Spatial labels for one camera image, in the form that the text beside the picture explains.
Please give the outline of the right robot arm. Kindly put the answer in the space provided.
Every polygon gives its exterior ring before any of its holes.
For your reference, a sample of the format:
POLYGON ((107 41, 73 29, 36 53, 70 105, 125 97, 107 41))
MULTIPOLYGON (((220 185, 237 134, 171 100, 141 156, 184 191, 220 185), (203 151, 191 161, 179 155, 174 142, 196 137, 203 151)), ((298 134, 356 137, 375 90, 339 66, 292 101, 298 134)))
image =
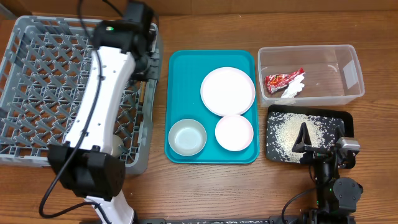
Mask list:
POLYGON ((293 152, 302 153, 301 164, 313 168, 317 207, 302 212, 296 223, 354 223, 352 213, 363 193, 363 187, 349 177, 341 177, 339 169, 352 169, 360 151, 355 138, 346 137, 339 126, 338 140, 329 148, 312 146, 307 124, 302 123, 293 152))

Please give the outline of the small white bowl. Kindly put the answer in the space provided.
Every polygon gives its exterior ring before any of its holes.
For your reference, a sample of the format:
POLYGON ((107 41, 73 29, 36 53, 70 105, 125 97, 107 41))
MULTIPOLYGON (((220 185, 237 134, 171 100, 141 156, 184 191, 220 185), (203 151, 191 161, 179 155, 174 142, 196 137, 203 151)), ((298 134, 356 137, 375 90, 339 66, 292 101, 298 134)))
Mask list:
POLYGON ((238 152, 247 148, 254 137, 252 124, 241 115, 222 117, 215 128, 218 144, 228 151, 238 152))

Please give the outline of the white paper cup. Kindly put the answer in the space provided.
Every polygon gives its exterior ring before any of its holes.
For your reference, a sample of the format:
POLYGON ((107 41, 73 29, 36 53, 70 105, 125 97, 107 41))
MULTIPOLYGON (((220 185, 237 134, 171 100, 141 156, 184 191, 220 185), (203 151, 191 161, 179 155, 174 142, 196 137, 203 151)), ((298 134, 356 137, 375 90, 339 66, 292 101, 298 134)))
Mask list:
POLYGON ((123 151, 119 148, 120 146, 124 146, 123 140, 119 136, 113 135, 111 150, 112 156, 119 157, 123 153, 123 151))

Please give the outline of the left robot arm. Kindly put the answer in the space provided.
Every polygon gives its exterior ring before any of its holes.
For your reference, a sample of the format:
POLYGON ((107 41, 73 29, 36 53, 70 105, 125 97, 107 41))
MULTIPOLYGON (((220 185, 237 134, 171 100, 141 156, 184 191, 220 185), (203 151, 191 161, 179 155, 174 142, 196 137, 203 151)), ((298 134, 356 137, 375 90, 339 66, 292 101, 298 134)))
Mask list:
POLYGON ((122 186, 126 168, 119 159, 122 140, 115 136, 126 84, 149 81, 159 28, 153 22, 102 21, 91 36, 89 79, 74 123, 61 145, 51 144, 47 159, 55 178, 39 205, 39 214, 58 182, 84 201, 55 213, 58 217, 82 206, 93 207, 102 223, 137 223, 122 186))

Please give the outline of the red snack wrapper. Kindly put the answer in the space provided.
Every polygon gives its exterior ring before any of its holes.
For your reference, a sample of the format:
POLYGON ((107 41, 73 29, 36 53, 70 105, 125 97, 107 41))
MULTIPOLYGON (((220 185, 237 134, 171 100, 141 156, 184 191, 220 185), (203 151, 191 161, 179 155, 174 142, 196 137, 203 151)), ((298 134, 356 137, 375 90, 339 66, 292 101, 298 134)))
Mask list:
POLYGON ((274 74, 268 75, 265 77, 265 84, 267 87, 267 91, 270 94, 274 94, 275 92, 279 91, 287 87, 290 83, 292 83, 299 75, 304 75, 305 71, 303 68, 298 69, 297 71, 290 73, 290 74, 274 74))

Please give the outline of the white napkin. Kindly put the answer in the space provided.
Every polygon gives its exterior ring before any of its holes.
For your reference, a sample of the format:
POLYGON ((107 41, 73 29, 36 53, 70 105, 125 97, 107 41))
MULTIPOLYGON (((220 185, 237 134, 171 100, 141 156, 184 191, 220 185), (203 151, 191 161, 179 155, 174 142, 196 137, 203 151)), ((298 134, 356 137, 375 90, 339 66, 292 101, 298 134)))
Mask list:
POLYGON ((281 95, 281 98, 294 98, 299 92, 301 92, 305 86, 302 83, 304 78, 304 75, 296 76, 293 81, 289 83, 287 89, 281 95))

